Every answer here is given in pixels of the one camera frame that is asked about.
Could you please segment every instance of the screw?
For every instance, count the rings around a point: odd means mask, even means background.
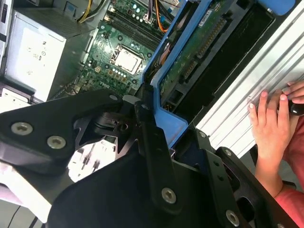
[[[206,138],[206,135],[204,132],[200,132],[199,134],[201,135],[201,137]]]
[[[112,100],[115,100],[115,101],[117,101],[118,100],[118,98],[117,98],[117,96],[114,96],[114,95],[110,95],[110,98],[112,99]]]
[[[163,188],[161,190],[161,196],[162,198],[169,204],[173,204],[176,202],[176,195],[172,189],[169,188]]]
[[[232,153],[229,151],[229,150],[225,150],[225,153],[228,155],[228,156],[231,156],[232,155]]]
[[[227,219],[229,220],[229,222],[235,226],[235,227],[238,227],[239,226],[239,220],[238,220],[238,217],[237,215],[231,211],[231,210],[227,210],[226,211],[226,217]]]
[[[48,146],[52,149],[62,149],[66,146],[66,140],[58,135],[50,136],[47,139]]]
[[[142,104],[142,107],[143,107],[144,109],[149,110],[148,106],[147,106],[147,105],[145,105],[145,104]]]
[[[18,134],[18,135],[28,135],[28,134],[31,134],[33,131],[32,125],[30,125],[29,123],[25,123],[25,122],[14,123],[10,127],[10,129],[13,133]]]

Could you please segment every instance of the white label sticker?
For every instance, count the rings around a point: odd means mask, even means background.
[[[209,9],[209,10],[207,11],[207,13],[206,13],[205,16],[203,17],[203,19],[200,21],[199,27],[202,27],[202,26],[205,24],[206,20],[207,20],[208,17],[211,15],[212,11],[213,11],[213,10],[211,10],[211,9]]]

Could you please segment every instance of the fingernail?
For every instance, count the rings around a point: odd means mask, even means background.
[[[263,91],[263,92],[261,93],[261,96],[262,96],[262,97],[266,97],[266,96],[267,96],[267,92]]]
[[[283,92],[284,94],[286,94],[286,95],[290,94],[290,89],[289,89],[289,87],[286,87],[286,88],[282,89],[282,92]]]
[[[280,96],[280,100],[281,100],[281,101],[285,101],[285,100],[287,100],[286,95],[282,94],[282,95]]]

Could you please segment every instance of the wire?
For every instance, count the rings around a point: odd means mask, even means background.
[[[169,4],[169,5],[172,5],[172,6],[176,7],[176,8],[179,8],[179,6],[174,5],[173,3],[169,2],[169,1],[166,1],[166,0],[160,0],[160,1],[166,2],[166,3]]]
[[[11,217],[8,228],[10,228],[11,222],[13,221],[13,219],[14,219],[16,213],[18,212],[18,210],[19,210],[20,208],[21,208],[21,206],[19,206],[19,207],[17,208],[17,210],[15,211],[15,213],[13,214],[13,216]]]
[[[85,18],[87,17],[88,13],[90,12],[91,5],[92,5],[92,0],[89,0],[85,12],[84,12],[83,15],[77,20],[77,22],[79,22],[79,23],[82,23],[82,22],[83,22],[82,20],[85,19]]]
[[[153,14],[153,0],[149,0],[147,20],[150,20]]]
[[[171,15],[166,8],[159,2],[160,14],[162,14],[170,23],[174,20],[174,16]]]
[[[95,10],[93,10],[92,12],[90,12],[87,17],[82,21],[86,21],[88,20],[89,18],[92,18],[92,17],[95,17],[102,9],[103,9],[103,4],[105,3],[105,0],[101,0],[101,2],[99,3],[99,5],[96,7]]]
[[[33,221],[31,222],[31,224],[30,224],[30,226],[28,228],[33,228],[34,225],[37,223],[37,221],[38,221],[38,218],[35,216],[34,219],[33,219]]]
[[[159,13],[159,8],[158,8],[158,0],[155,0],[155,9],[156,9],[156,19],[157,19],[158,26],[160,27],[160,30],[162,32],[167,32],[168,29],[164,29],[162,27],[162,24],[161,24],[161,21],[160,21],[160,13]]]

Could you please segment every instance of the hand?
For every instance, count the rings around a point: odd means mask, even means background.
[[[258,112],[253,104],[249,106],[253,136],[258,146],[258,160],[274,170],[279,167],[298,121],[297,116],[289,118],[288,100],[281,93],[281,90],[276,90],[267,104],[267,92],[262,92]]]
[[[283,93],[288,95],[288,99],[295,104],[304,104],[304,81],[289,82],[289,87],[283,89]]]
[[[281,90],[276,90],[267,104],[267,92],[262,92],[258,112],[253,104],[249,105],[250,121],[258,148],[255,177],[272,197],[276,197],[283,189],[278,174],[279,165],[299,118],[289,116],[287,97],[281,93]]]

